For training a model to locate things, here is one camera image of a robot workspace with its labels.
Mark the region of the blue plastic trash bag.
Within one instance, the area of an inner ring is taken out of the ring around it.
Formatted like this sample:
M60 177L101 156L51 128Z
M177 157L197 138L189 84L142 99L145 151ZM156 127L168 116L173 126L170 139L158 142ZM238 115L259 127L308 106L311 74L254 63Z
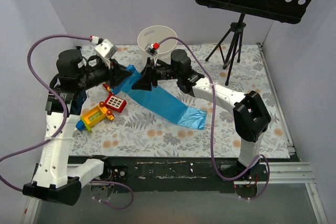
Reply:
M126 93L139 105L173 124L197 130L205 128L206 111L187 106L160 86L151 91L131 89L131 86L140 79L141 74L133 65L128 65L127 70L131 71L132 75L112 89L114 94Z

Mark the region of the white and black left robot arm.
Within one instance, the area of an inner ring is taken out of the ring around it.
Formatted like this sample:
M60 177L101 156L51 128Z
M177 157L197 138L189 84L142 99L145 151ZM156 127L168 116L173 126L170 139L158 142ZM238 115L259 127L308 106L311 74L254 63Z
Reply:
M23 194L44 201L73 206L82 188L97 178L106 182L112 170L103 158L93 156L74 171L68 171L71 141L80 120L86 91L105 82L117 86L132 73L112 57L99 54L86 59L78 49L59 54L58 73L47 87L46 133L38 168L30 183L23 186Z

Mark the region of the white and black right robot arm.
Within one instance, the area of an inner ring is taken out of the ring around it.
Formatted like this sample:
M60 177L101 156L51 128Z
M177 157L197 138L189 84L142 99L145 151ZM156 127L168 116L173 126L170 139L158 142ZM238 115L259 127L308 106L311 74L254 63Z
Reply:
M145 51L146 64L141 78L132 85L133 90L152 91L157 89L159 80L177 80L178 88L185 94L212 102L231 113L235 130L241 138L237 173L242 180L251 180L256 174L260 156L261 139L271 121L270 114L256 91L237 92L219 84L192 69L191 59L183 49L171 52L171 62L167 64L157 59L157 51Z

